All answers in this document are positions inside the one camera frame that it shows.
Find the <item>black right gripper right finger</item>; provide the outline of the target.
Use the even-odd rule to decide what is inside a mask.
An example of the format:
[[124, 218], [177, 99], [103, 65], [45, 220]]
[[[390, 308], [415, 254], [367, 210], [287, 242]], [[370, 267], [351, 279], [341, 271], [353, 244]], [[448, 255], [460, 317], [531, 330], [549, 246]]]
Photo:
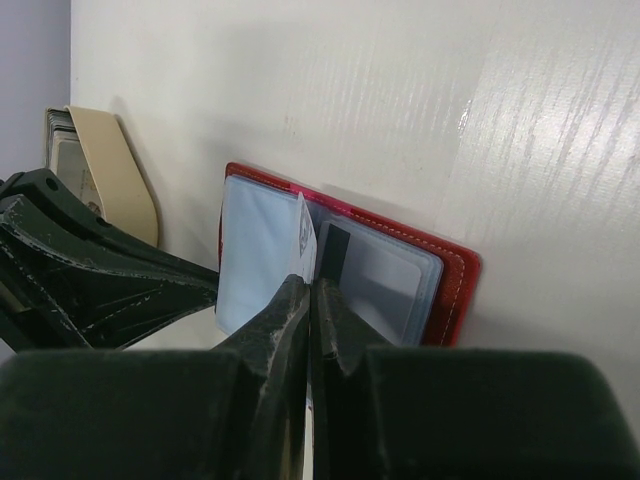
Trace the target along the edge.
[[600, 371], [565, 353], [399, 347], [311, 291], [318, 479], [635, 479], [639, 449]]

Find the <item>red leather card holder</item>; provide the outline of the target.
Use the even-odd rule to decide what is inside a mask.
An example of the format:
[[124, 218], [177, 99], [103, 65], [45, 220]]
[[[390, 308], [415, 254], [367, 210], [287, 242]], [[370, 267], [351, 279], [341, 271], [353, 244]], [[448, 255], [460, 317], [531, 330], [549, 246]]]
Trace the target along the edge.
[[455, 345], [481, 272], [459, 244], [240, 163], [225, 170], [219, 260], [227, 334], [297, 274], [335, 281], [356, 314], [406, 346]]

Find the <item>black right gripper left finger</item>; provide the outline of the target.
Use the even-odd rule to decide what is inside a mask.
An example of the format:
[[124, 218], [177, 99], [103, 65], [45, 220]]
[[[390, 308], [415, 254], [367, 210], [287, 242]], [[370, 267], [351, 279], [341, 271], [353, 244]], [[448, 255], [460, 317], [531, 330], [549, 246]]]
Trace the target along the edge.
[[291, 275], [211, 350], [21, 353], [1, 369], [5, 479], [298, 479], [310, 289]]

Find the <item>silver VIP card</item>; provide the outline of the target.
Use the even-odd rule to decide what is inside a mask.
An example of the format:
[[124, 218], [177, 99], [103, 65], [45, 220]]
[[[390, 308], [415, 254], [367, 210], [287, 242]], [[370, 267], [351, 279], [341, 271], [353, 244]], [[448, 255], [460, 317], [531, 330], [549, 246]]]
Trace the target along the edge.
[[321, 224], [317, 278], [395, 345], [421, 343], [444, 270], [436, 255], [334, 216]]
[[294, 215], [293, 240], [289, 256], [289, 272], [300, 276], [306, 284], [315, 277], [317, 237], [304, 196], [299, 193]]

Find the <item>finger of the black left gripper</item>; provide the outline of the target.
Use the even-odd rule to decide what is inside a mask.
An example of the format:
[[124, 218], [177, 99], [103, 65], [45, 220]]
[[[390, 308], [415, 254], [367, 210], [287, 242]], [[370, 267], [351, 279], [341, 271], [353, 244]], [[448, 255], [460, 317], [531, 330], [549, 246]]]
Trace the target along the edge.
[[171, 273], [212, 285], [219, 282], [218, 272], [161, 251], [106, 222], [77, 199], [48, 169], [18, 172], [3, 181], [1, 197], [5, 199], [14, 195], [26, 196], [48, 219], [78, 238], [88, 239]]
[[77, 236], [23, 195], [1, 202], [1, 338], [13, 350], [126, 348], [217, 296], [214, 271]]

